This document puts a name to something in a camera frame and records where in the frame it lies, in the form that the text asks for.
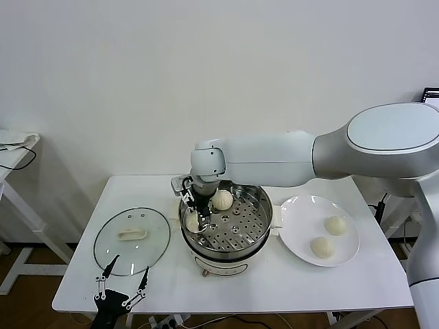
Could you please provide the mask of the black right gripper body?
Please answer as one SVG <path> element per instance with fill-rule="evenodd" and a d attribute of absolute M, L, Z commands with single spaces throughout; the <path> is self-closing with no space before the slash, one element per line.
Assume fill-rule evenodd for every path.
<path fill-rule="evenodd" d="M 209 215 L 209 202 L 217 191 L 219 182 L 209 184 L 193 183 L 191 193 L 194 199 L 194 207 L 199 215 Z"/>

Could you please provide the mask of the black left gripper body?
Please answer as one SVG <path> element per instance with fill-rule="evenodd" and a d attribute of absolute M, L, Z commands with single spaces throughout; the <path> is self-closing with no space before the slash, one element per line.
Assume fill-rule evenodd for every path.
<path fill-rule="evenodd" d="M 111 289 L 105 290 L 94 298 L 97 314 L 93 320 L 93 329 L 113 329 L 118 318 L 130 312 L 126 302 L 129 296 Z"/>

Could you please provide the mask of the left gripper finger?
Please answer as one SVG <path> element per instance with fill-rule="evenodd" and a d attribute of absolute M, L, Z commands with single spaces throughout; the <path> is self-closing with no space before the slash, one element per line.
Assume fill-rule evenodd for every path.
<path fill-rule="evenodd" d="M 131 310 L 146 297 L 146 286 L 147 286 L 149 270 L 150 267 L 147 267 L 145 269 L 143 277 L 138 286 L 136 295 L 131 299 L 129 299 L 128 301 L 122 303 L 122 306 L 124 306 L 126 310 Z"/>
<path fill-rule="evenodd" d="M 112 261 L 104 268 L 100 276 L 97 276 L 95 278 L 95 281 L 97 283 L 97 293 L 95 295 L 95 300 L 105 300 L 106 299 L 106 281 L 109 278 L 115 263 L 117 262 L 118 258 L 120 257 L 119 254 L 117 254 Z"/>

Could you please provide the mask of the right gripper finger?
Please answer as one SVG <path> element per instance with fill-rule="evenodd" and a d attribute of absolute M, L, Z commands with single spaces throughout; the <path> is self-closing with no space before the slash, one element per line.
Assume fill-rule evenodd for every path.
<path fill-rule="evenodd" d="M 208 206 L 204 207 L 198 213 L 198 229 L 199 234 L 203 233 L 211 223 L 211 210 Z"/>
<path fill-rule="evenodd" d="M 181 191 L 180 197 L 183 203 L 191 210 L 196 211 L 196 203 L 191 191 Z"/>

